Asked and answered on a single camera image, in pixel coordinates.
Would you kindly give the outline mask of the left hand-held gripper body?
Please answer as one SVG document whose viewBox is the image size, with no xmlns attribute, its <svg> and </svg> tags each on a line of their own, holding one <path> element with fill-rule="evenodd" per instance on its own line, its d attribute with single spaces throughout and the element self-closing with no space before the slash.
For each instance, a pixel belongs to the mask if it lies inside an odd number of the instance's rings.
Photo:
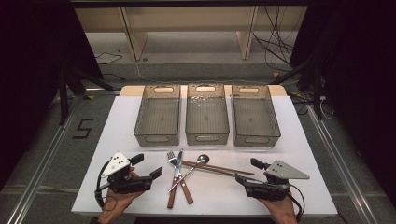
<svg viewBox="0 0 396 224">
<path fill-rule="evenodd" d="M 131 167 L 130 159 L 117 151 L 100 171 L 100 178 L 107 181 L 100 189 L 110 188 L 119 194 L 150 190 L 153 182 L 151 176 L 133 177 L 130 175 Z"/>
</svg>

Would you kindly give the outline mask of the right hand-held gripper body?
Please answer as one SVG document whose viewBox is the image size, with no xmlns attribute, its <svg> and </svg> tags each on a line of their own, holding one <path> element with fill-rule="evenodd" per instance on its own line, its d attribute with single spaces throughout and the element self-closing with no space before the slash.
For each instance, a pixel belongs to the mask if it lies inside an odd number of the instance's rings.
<svg viewBox="0 0 396 224">
<path fill-rule="evenodd" d="M 263 170 L 266 181 L 248 181 L 245 186 L 248 197 L 264 199 L 266 201 L 282 201 L 289 194 L 291 183 L 290 179 L 309 179 L 310 176 L 292 167 L 281 160 L 268 163 L 267 170 Z"/>
</svg>

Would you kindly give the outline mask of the wooden-handled knife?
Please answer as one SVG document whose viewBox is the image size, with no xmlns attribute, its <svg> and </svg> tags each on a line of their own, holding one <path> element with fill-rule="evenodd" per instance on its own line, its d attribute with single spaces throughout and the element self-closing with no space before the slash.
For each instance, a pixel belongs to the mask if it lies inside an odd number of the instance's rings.
<svg viewBox="0 0 396 224">
<path fill-rule="evenodd" d="M 175 201 L 175 196 L 176 196 L 176 187 L 177 187 L 177 184 L 179 183 L 179 179 L 180 179 L 180 167 L 182 164 L 182 154 L 183 154 L 183 149 L 181 149 L 178 152 L 178 155 L 176 158 L 176 164 L 175 164 L 174 180 L 172 183 L 172 187 L 168 190 L 170 195 L 169 195 L 169 199 L 168 199 L 167 208 L 170 208 L 170 209 L 173 208 L 173 206 L 174 206 L 174 201 Z"/>
</svg>

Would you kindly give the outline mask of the wooden-handled fork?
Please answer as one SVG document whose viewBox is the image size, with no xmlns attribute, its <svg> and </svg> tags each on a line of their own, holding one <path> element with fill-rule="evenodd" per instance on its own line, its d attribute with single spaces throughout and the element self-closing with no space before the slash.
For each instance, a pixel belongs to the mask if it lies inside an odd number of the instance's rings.
<svg viewBox="0 0 396 224">
<path fill-rule="evenodd" d="M 169 151 L 169 152 L 167 153 L 167 158 L 168 158 L 169 162 L 170 162 L 170 163 L 174 166 L 174 168 L 175 168 L 176 158 L 177 158 L 177 157 L 175 156 L 174 152 L 173 152 L 173 151 Z M 193 203 L 193 198 L 192 198 L 192 196 L 191 196 L 191 193 L 190 193 L 190 191 L 189 191 L 189 189 L 188 189 L 187 184 L 185 183 L 185 181 L 182 180 L 179 184 L 181 185 L 181 187 L 182 187 L 182 189 L 183 189 L 183 192 L 184 192 L 184 194 L 185 194 L 185 197 L 186 197 L 186 200 L 187 200 L 188 204 Z"/>
</svg>

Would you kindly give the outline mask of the smoky clear plastic bin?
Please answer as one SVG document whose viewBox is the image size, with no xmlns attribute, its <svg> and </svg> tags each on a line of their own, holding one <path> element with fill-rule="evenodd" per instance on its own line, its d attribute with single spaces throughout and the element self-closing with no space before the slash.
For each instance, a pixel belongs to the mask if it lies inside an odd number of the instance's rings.
<svg viewBox="0 0 396 224">
<path fill-rule="evenodd" d="M 185 125 L 188 145 L 226 145 L 229 133 L 224 86 L 189 84 Z"/>
<path fill-rule="evenodd" d="M 268 86 L 233 85 L 233 143 L 274 147 L 281 136 Z"/>
<path fill-rule="evenodd" d="M 180 86 L 147 85 L 134 127 L 141 147 L 179 144 Z"/>
</svg>

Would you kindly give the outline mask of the metal spoon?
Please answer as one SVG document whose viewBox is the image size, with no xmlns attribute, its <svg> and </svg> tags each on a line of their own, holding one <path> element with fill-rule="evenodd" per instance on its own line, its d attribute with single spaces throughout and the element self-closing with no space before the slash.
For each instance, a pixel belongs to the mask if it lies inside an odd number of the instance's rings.
<svg viewBox="0 0 396 224">
<path fill-rule="evenodd" d="M 187 177 L 191 171 L 193 171 L 196 167 L 202 164 L 207 164 L 209 162 L 209 157 L 206 154 L 201 154 L 197 162 L 192 166 L 192 168 L 183 176 L 181 177 L 170 189 L 169 192 L 171 192 L 185 177 Z"/>
</svg>

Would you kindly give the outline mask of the person's left hand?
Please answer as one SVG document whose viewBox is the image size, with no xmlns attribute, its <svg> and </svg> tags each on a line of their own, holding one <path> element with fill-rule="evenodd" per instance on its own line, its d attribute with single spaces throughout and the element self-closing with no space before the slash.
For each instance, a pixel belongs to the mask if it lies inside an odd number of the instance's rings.
<svg viewBox="0 0 396 224">
<path fill-rule="evenodd" d="M 101 215 L 97 218 L 99 224 L 114 224 L 133 200 L 143 194 L 143 191 L 119 194 L 112 189 L 107 190 L 106 201 Z"/>
</svg>

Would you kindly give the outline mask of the person's right hand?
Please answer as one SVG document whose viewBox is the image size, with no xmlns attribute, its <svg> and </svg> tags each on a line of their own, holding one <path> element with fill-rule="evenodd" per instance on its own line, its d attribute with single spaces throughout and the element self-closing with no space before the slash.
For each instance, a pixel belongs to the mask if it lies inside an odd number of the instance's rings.
<svg viewBox="0 0 396 224">
<path fill-rule="evenodd" d="M 290 198 L 286 197 L 284 200 L 276 202 L 259 199 L 259 202 L 266 206 L 276 224 L 297 224 L 293 203 Z"/>
</svg>

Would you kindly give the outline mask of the white table sheet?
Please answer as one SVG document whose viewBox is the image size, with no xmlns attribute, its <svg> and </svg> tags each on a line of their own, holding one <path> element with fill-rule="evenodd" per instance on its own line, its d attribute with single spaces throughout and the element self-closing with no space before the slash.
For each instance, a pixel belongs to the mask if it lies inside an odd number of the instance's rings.
<svg viewBox="0 0 396 224">
<path fill-rule="evenodd" d="M 107 117 L 91 164 L 81 184 L 72 207 L 77 214 L 90 216 L 101 211 L 94 199 L 96 181 L 101 168 L 116 151 L 126 157 L 143 153 L 145 158 L 136 165 L 140 175 L 148 175 L 162 168 L 162 175 L 153 181 L 151 190 L 145 192 L 126 210 L 138 217 L 263 217 L 268 210 L 256 199 L 246 195 L 245 189 L 232 176 L 216 175 L 205 171 L 193 171 L 186 182 L 193 203 L 188 204 L 183 190 L 176 193 L 174 207 L 167 208 L 168 189 L 172 185 L 174 168 L 166 153 L 183 149 L 183 158 L 195 161 L 201 154 L 209 156 L 212 165 L 252 172 L 255 178 L 264 180 L 263 171 L 250 164 L 251 158 L 272 163 L 281 160 L 308 174 L 308 180 L 293 180 L 296 188 L 292 196 L 305 204 L 305 217 L 332 217 L 337 214 L 331 195 L 322 178 L 312 150 L 308 145 L 302 125 L 288 96 L 275 96 L 273 104 L 281 136 L 272 148 L 235 147 L 229 140 L 225 146 L 190 147 L 181 139 L 177 147 L 141 147 L 134 137 L 134 126 L 141 98 L 118 96 Z"/>
</svg>

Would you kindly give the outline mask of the black metal stand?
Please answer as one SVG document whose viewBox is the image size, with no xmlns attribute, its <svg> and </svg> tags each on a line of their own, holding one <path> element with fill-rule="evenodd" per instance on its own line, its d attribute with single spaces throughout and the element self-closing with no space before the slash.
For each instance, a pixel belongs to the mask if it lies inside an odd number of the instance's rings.
<svg viewBox="0 0 396 224">
<path fill-rule="evenodd" d="M 304 63 L 293 68 L 291 71 L 286 73 L 284 76 L 276 78 L 270 82 L 270 85 L 279 85 L 284 81 L 300 74 L 300 78 L 297 82 L 297 88 L 299 91 L 309 91 L 314 93 L 314 111 L 319 119 L 323 119 L 322 112 L 320 109 L 321 104 L 321 84 L 320 78 L 321 73 L 318 64 L 312 59 L 306 60 Z"/>
</svg>

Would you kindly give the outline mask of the black tripod stand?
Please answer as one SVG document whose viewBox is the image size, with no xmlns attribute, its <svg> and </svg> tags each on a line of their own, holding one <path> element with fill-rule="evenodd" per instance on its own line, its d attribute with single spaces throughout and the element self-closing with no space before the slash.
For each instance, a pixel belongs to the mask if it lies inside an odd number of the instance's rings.
<svg viewBox="0 0 396 224">
<path fill-rule="evenodd" d="M 61 69 L 60 75 L 58 76 L 58 90 L 61 101 L 61 120 L 60 124 L 63 125 L 69 115 L 69 106 L 67 101 L 67 89 L 69 88 L 75 95 L 82 96 L 85 94 L 87 89 L 83 86 L 81 80 L 87 79 L 91 83 L 96 84 L 99 87 L 107 91 L 116 91 L 117 89 L 103 80 L 90 75 L 89 73 L 75 67 L 69 66 Z"/>
</svg>

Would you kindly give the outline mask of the light wooden shelf unit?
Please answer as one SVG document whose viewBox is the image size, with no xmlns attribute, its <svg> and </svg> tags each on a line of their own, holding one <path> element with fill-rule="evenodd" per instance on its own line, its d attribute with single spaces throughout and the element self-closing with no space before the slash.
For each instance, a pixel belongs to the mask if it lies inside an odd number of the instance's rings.
<svg viewBox="0 0 396 224">
<path fill-rule="evenodd" d="M 300 29 L 306 6 L 78 8 L 86 33 L 123 33 L 133 58 L 141 58 L 150 32 L 234 32 L 241 57 L 249 56 L 255 31 Z"/>
</svg>

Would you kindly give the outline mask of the black curtain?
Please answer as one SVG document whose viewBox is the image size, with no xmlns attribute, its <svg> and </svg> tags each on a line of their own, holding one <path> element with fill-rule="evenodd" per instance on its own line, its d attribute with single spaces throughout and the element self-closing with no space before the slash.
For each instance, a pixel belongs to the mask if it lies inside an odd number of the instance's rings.
<svg viewBox="0 0 396 224">
<path fill-rule="evenodd" d="M 356 149 L 396 207 L 396 0 L 309 0 L 291 63 L 334 38 L 319 66 Z"/>
<path fill-rule="evenodd" d="M 63 63 L 102 77 L 70 0 L 0 0 L 0 189 L 57 93 Z"/>
</svg>

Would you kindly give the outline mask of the aluminium floor rail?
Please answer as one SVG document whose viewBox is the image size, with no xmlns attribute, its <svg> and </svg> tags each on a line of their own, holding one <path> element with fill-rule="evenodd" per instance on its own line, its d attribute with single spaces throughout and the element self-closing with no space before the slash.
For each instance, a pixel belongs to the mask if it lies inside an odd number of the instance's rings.
<svg viewBox="0 0 396 224">
<path fill-rule="evenodd" d="M 374 210 L 371 208 L 369 201 L 350 172 L 347 163 L 340 154 L 324 122 L 317 117 L 312 106 L 309 105 L 307 110 L 363 224 L 379 224 Z"/>
<path fill-rule="evenodd" d="M 12 208 L 10 216 L 7 218 L 7 224 L 22 224 L 82 101 L 82 96 L 73 98 L 70 108 L 67 110 L 69 115 L 57 126 L 44 155 L 34 169 L 34 173 L 30 175 L 28 184 L 21 187 L 21 197 Z"/>
</svg>

